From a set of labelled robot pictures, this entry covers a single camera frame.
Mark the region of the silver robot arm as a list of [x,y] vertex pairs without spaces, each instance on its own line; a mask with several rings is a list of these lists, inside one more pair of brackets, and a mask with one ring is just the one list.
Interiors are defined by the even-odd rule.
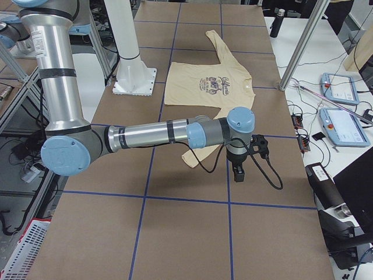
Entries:
[[243,162],[251,150],[254,114],[246,107],[231,109],[217,120],[199,116],[129,127],[94,129],[85,120],[73,63],[69,30],[90,14],[87,1],[17,1],[20,18],[30,30],[45,94],[49,124],[41,158],[60,176],[86,170],[96,159],[120,149],[183,144],[194,150],[212,145],[227,149],[234,180],[244,180]]

